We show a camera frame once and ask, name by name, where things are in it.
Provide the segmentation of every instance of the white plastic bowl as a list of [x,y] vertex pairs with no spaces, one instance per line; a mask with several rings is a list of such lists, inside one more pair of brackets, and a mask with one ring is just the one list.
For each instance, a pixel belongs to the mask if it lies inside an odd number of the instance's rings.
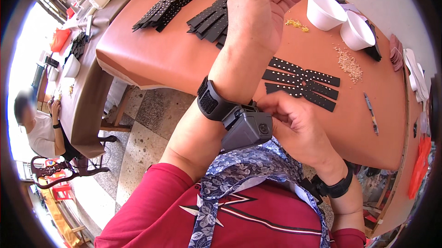
[[344,23],[347,15],[335,0],[308,0],[307,19],[318,29],[328,31]]
[[341,37],[345,44],[353,51],[374,46],[376,40],[367,23],[351,10],[347,12],[347,22],[341,27]]
[[51,70],[48,74],[48,81],[56,81],[58,77],[58,70],[54,67],[51,67]]
[[65,78],[74,78],[77,76],[80,70],[80,62],[74,55],[70,55],[68,61],[64,65],[63,73]]

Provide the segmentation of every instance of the white t-shirt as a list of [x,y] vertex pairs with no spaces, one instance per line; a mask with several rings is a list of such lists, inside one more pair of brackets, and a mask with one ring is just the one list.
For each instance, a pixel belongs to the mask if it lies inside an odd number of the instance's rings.
[[34,129],[27,136],[29,146],[38,155],[55,158],[55,132],[49,114],[37,110]]

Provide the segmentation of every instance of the blue floral apron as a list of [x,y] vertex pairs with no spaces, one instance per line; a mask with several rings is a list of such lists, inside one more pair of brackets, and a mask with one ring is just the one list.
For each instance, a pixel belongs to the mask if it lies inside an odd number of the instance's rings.
[[259,185],[266,179],[289,182],[290,190],[311,206],[321,220],[320,248],[330,247],[325,218],[313,196],[299,185],[303,178],[302,164],[287,155],[275,137],[259,146],[218,155],[201,178],[202,199],[189,248],[210,247],[220,198]]

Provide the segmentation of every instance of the red shirt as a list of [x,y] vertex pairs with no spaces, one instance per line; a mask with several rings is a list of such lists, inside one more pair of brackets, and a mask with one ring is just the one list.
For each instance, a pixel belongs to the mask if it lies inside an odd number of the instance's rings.
[[[95,238],[96,247],[187,247],[196,214],[199,183],[171,164],[156,164]],[[269,180],[220,200],[212,246],[319,247],[318,215],[296,194]],[[365,235],[342,229],[331,247],[363,247]]]

